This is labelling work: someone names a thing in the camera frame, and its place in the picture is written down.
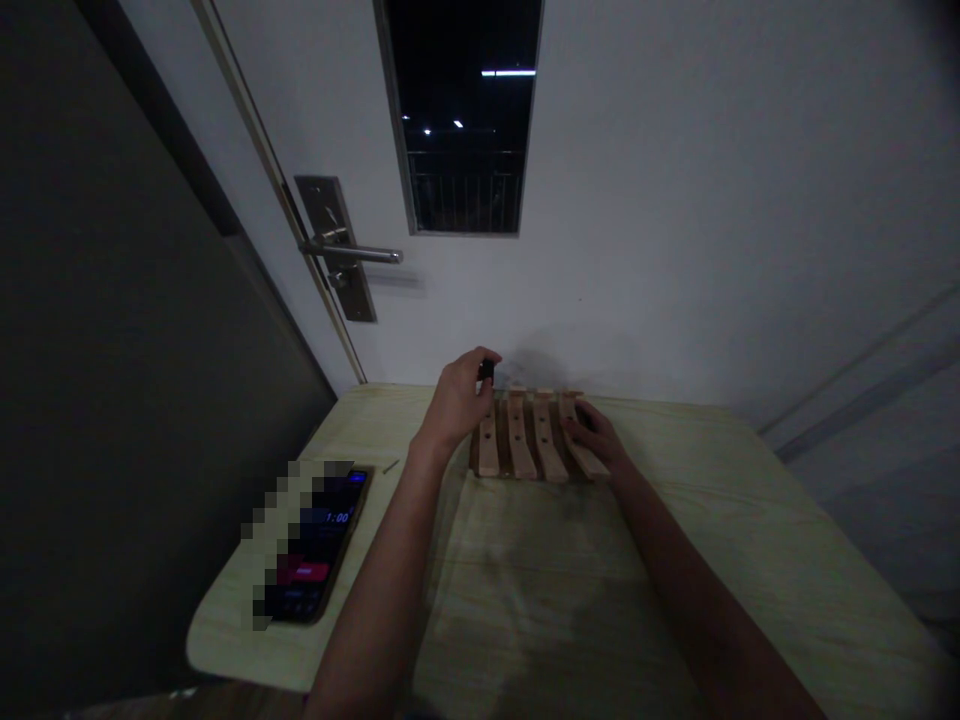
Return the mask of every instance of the wooden stick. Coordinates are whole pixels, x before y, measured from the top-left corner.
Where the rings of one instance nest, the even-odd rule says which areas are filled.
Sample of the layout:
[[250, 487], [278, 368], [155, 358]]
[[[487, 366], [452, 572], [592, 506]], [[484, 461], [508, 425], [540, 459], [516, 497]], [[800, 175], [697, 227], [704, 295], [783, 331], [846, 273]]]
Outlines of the wooden stick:
[[[578, 390], [564, 390], [560, 393], [560, 397], [557, 400], [557, 406], [560, 411], [560, 420], [565, 418], [570, 418], [575, 423], [580, 423], [580, 418], [577, 417], [577, 404], [576, 398], [578, 395], [583, 395], [582, 392]], [[577, 461], [577, 465], [580, 466], [580, 469], [583, 470], [583, 474], [586, 475], [591, 480], [609, 480], [610, 471], [604, 467], [603, 463], [594, 455], [592, 452], [587, 450], [583, 445], [575, 443], [573, 438], [570, 437], [570, 433], [566, 430], [563, 431], [563, 440], [567, 444], [567, 450], [573, 456], [573, 459]]]
[[500, 456], [497, 453], [496, 401], [487, 416], [480, 421], [479, 433], [480, 453], [477, 475], [497, 477], [500, 474]]
[[537, 479], [537, 466], [533, 463], [527, 446], [527, 430], [523, 420], [523, 401], [527, 396], [525, 387], [510, 388], [507, 397], [507, 429], [510, 433], [510, 457], [513, 459], [513, 474], [523, 480]]
[[553, 390], [539, 388], [533, 397], [533, 424], [537, 434], [537, 453], [543, 477], [549, 482], [567, 482], [570, 475], [553, 444], [553, 431], [550, 430], [550, 398]]

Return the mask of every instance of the hand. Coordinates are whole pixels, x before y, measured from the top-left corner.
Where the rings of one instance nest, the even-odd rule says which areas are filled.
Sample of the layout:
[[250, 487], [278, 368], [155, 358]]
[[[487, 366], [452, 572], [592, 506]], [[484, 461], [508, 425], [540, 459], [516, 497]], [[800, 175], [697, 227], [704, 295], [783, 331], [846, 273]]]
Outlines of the hand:
[[575, 420], [563, 418], [563, 429], [570, 434], [570, 437], [596, 455], [611, 472], [633, 467], [633, 461], [623, 449], [623, 443], [620, 442], [620, 438], [613, 429], [613, 423], [607, 419], [606, 415], [586, 400], [577, 400], [577, 409], [582, 410], [590, 419], [595, 432]]
[[498, 363], [503, 358], [478, 347], [443, 369], [414, 444], [449, 455], [480, 424], [493, 407], [492, 378], [484, 380], [477, 393], [477, 372], [484, 360]]

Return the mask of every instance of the window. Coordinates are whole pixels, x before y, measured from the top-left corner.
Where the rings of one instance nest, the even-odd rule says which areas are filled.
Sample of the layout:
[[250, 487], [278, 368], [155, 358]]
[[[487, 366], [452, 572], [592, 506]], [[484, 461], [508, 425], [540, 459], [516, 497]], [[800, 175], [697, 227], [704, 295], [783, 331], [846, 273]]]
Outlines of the window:
[[516, 234], [541, 0], [379, 0], [411, 234]]

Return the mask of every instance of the ceiling light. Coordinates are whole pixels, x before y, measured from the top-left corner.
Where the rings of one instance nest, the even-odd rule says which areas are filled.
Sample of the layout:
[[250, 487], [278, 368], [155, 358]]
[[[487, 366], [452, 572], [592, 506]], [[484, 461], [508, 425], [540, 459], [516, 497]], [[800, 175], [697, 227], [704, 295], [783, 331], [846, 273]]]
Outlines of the ceiling light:
[[483, 77], [533, 77], [536, 70], [481, 70]]

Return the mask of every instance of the wooden table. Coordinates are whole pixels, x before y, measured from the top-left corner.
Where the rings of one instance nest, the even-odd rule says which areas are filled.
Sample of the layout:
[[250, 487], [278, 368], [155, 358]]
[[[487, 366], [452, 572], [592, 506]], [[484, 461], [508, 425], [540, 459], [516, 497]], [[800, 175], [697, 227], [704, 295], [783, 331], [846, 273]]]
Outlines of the wooden table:
[[[309, 690], [431, 395], [364, 385], [337, 403], [301, 460], [378, 472], [326, 614], [305, 629], [252, 627], [255, 586], [320, 474], [307, 462], [197, 610], [194, 667]], [[593, 401], [831, 718], [930, 715], [951, 659], [747, 425], [718, 408]], [[609, 490], [477, 480], [467, 449], [444, 478], [407, 702], [447, 718], [702, 716]]]

